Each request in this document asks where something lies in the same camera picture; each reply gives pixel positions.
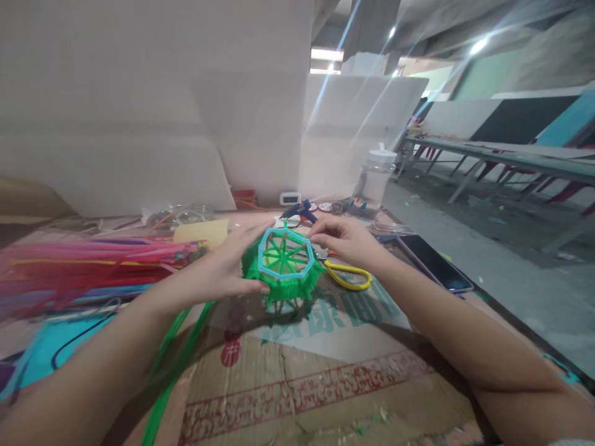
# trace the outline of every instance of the smartphone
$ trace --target smartphone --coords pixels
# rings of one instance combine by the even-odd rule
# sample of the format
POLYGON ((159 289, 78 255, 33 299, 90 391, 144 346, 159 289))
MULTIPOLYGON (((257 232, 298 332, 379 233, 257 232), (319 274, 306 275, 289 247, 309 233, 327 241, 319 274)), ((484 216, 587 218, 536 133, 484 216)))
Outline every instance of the smartphone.
POLYGON ((448 291, 471 291, 473 284, 419 235, 401 235, 397 241, 405 254, 434 282, 448 291))

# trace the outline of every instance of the concrete floor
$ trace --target concrete floor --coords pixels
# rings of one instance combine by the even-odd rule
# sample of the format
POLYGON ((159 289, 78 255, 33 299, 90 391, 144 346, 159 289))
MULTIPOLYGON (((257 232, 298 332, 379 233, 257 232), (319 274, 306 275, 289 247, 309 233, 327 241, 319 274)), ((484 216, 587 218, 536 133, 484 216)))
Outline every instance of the concrete floor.
POLYGON ((475 182, 448 205, 461 180, 449 173, 437 165, 427 177, 410 168, 398 184, 389 182, 383 205, 595 378, 595 234, 561 249, 576 260, 545 255, 539 247, 578 220, 576 209, 544 206, 539 197, 518 206, 508 188, 485 204, 493 184, 475 182))

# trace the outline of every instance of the plastic bottle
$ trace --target plastic bottle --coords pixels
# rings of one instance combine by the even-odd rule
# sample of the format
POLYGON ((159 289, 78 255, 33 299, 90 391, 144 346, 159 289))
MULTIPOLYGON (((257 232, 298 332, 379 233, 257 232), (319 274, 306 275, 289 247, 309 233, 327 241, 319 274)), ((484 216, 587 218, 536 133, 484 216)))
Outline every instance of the plastic bottle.
POLYGON ((368 226, 376 218, 382 203, 384 190, 390 175, 395 170, 395 152, 384 149, 370 150, 368 159, 361 166, 359 181, 347 205, 347 217, 355 217, 368 226))

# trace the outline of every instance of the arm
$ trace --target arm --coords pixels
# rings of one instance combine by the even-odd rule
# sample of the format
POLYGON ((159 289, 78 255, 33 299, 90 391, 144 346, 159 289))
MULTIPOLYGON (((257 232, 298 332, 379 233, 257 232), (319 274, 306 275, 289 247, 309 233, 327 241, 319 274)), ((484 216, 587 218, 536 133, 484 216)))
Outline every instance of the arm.
POLYGON ((530 347, 494 319, 385 250, 359 222, 329 217, 312 243, 370 271, 463 375, 506 445, 595 439, 595 414, 530 347))
POLYGON ((274 222, 241 228, 214 252, 138 296, 0 425, 6 444, 99 444, 152 360, 175 315, 195 304, 261 292, 239 276, 242 254, 274 222))

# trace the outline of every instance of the yellow scissors handle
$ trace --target yellow scissors handle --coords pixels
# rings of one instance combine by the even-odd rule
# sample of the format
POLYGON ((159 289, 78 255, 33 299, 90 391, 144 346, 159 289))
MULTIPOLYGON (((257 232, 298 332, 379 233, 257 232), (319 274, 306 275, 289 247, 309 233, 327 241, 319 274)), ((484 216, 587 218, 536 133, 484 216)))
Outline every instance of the yellow scissors handle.
POLYGON ((324 266, 326 266, 328 268, 327 272, 335 280, 335 282, 337 282, 339 285, 341 285, 347 289, 354 290, 354 291, 365 290, 370 287, 370 283, 372 282, 372 276, 365 269, 354 268, 352 266, 346 266, 346 265, 336 265, 334 263, 329 262, 328 260, 324 261, 324 266), (346 273, 359 274, 360 276, 364 276, 367 280, 365 283, 353 285, 353 284, 345 282, 339 276, 337 276, 334 272, 334 269, 336 269, 337 271, 345 271, 346 273))

